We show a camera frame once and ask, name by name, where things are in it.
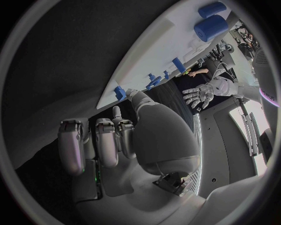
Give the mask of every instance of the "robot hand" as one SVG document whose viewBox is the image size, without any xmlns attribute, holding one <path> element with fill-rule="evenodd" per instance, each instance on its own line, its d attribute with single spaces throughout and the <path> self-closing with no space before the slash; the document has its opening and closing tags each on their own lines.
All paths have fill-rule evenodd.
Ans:
<svg viewBox="0 0 281 225">
<path fill-rule="evenodd" d="M 186 104 L 190 104 L 192 101 L 193 104 L 191 108 L 195 108 L 200 102 L 204 102 L 202 108 L 205 109 L 209 102 L 213 100 L 214 95 L 212 93 L 208 93 L 208 91 L 212 90 L 212 86 L 208 84 L 200 84 L 196 88 L 191 88 L 188 90 L 184 90 L 183 94 L 188 94 L 184 96 L 184 99 L 187 99 Z"/>
<path fill-rule="evenodd" d="M 205 109 L 209 102 L 213 100 L 214 95 L 236 95 L 238 98 L 240 98 L 240 95 L 238 94 L 238 87 L 238 83 L 233 83 L 227 78 L 217 76 L 213 78 L 210 83 L 201 84 L 196 88 L 184 90 L 183 94 L 188 94 L 184 96 L 184 99 L 187 99 L 187 105 L 194 101 L 191 106 L 194 108 L 200 102 L 204 102 L 202 108 Z"/>
</svg>

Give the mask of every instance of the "pink light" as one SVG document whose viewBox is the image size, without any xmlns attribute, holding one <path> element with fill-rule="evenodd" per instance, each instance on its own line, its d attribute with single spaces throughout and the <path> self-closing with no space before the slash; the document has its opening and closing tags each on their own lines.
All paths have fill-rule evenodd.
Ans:
<svg viewBox="0 0 281 225">
<path fill-rule="evenodd" d="M 280 107 L 276 102 L 274 102 L 274 101 L 271 100 L 268 96 L 266 96 L 266 95 L 263 93 L 263 91 L 262 91 L 261 89 L 259 89 L 259 92 L 260 92 L 260 94 L 262 95 L 262 97 L 263 97 L 266 101 L 270 102 L 271 104 L 273 104 L 273 105 L 275 105 L 275 106 L 277 106 L 277 107 Z"/>
</svg>

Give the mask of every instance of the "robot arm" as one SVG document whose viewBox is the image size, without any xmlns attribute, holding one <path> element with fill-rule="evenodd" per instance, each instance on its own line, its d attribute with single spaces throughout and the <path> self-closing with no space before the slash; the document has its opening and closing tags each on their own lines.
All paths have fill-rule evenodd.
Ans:
<svg viewBox="0 0 281 225">
<path fill-rule="evenodd" d="M 237 98 L 248 98 L 260 103 L 260 94 L 258 87 L 252 87 L 243 83 L 233 83 L 230 79 L 217 76 L 210 83 L 201 84 L 196 88 L 183 91 L 187 94 L 183 99 L 187 99 L 186 104 L 192 104 L 195 108 L 200 102 L 204 102 L 202 108 L 205 109 L 209 102 L 213 100 L 214 95 L 217 96 L 235 96 Z"/>
</svg>

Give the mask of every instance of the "person's arm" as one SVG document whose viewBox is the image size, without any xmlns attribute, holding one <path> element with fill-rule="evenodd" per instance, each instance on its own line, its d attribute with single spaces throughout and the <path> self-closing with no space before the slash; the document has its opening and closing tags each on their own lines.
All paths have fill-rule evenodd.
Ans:
<svg viewBox="0 0 281 225">
<path fill-rule="evenodd" d="M 190 72 L 188 75 L 192 76 L 192 77 L 195 77 L 196 74 L 201 74 L 201 73 L 206 74 L 207 72 L 209 72 L 208 69 L 200 69 L 200 70 L 197 70 L 197 71 L 194 71 L 194 72 Z"/>
</svg>

